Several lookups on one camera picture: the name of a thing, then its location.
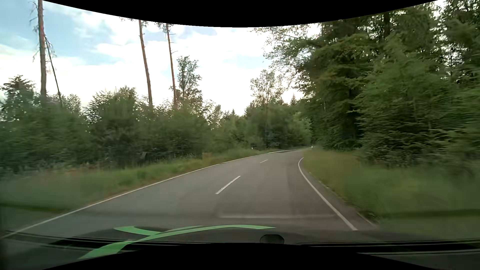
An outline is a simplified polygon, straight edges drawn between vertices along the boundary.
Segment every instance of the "windshield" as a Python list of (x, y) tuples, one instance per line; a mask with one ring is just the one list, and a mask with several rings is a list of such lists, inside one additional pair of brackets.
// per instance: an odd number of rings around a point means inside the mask
[(7, 266), (266, 234), (477, 241), (478, 4), (232, 28), (0, 2)]

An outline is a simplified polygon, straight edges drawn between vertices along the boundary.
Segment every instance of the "road curve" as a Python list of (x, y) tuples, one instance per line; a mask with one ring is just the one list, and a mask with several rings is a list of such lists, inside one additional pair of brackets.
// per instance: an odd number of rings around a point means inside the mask
[[(73, 237), (120, 226), (225, 224), (293, 230), (372, 229), (302, 167), (303, 153), (309, 150), (269, 153), (211, 166), (64, 215), (24, 233)], [(7, 247), (7, 253), (16, 253), (15, 249)]]

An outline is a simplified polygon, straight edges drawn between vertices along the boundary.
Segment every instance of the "sky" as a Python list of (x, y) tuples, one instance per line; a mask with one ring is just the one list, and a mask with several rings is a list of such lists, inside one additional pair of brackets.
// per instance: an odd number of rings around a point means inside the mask
[[(39, 89), (39, 56), (33, 57), (38, 48), (33, 8), (31, 0), (0, 0), (0, 84), (21, 74)], [(55, 50), (53, 64), (62, 94), (77, 94), (84, 106), (96, 92), (115, 87), (135, 87), (140, 96), (147, 95), (138, 22), (122, 22), (114, 15), (44, 1), (44, 25)], [(242, 114), (253, 99), (250, 79), (270, 64), (263, 57), (266, 36), (249, 30), (189, 25), (171, 28), (175, 67), (179, 56), (198, 60), (204, 100), (211, 99), (222, 110), (234, 109), (237, 114)], [(168, 42), (153, 24), (144, 28), (144, 41), (152, 98), (157, 105), (173, 98)], [(53, 73), (47, 74), (47, 92), (57, 92)], [(289, 89), (284, 100), (290, 101), (293, 94), (302, 96)]]

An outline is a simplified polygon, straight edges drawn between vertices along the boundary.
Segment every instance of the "grass verge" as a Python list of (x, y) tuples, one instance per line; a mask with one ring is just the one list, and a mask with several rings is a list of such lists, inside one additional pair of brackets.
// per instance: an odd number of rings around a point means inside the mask
[(210, 165), (279, 151), (232, 149), (204, 155), (203, 159), (177, 159), (124, 170), (68, 170), (15, 176), (0, 182), (1, 223), (12, 229), (78, 209), (123, 192)]
[(314, 148), (304, 167), (376, 220), (385, 230), (440, 238), (480, 237), (479, 179), (459, 179), (444, 168), (366, 166), (353, 152)]

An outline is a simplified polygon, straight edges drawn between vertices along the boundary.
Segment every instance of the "forest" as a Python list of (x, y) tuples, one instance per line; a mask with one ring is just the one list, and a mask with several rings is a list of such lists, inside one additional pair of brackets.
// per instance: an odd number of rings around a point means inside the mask
[[(143, 24), (139, 20), (140, 31)], [(156, 24), (169, 33), (170, 24)], [(480, 158), (479, 25), (478, 0), (447, 0), (442, 8), (430, 2), (254, 28), (273, 45), (265, 52), (273, 64), (251, 80), (252, 102), (240, 113), (203, 100), (197, 61), (188, 56), (177, 59), (173, 100), (158, 106), (150, 87), (146, 97), (124, 86), (97, 92), (82, 108), (76, 95), (47, 97), (19, 75), (1, 88), (0, 167), (123, 168), (232, 148), (314, 143), (358, 150), (366, 164), (472, 174)], [(283, 101), (282, 82), (304, 96)]]
[(236, 148), (285, 149), (310, 143), (309, 121), (293, 98), (285, 103), (275, 72), (252, 79), (241, 115), (202, 99), (197, 61), (177, 59), (178, 106), (150, 107), (134, 87), (99, 91), (82, 108), (77, 95), (48, 96), (19, 75), (3, 84), (0, 167), (5, 173), (88, 165), (125, 168), (198, 158)]
[(387, 168), (472, 174), (480, 158), (480, 1), (447, 0), (312, 25), (259, 27), (302, 91), (312, 140)]

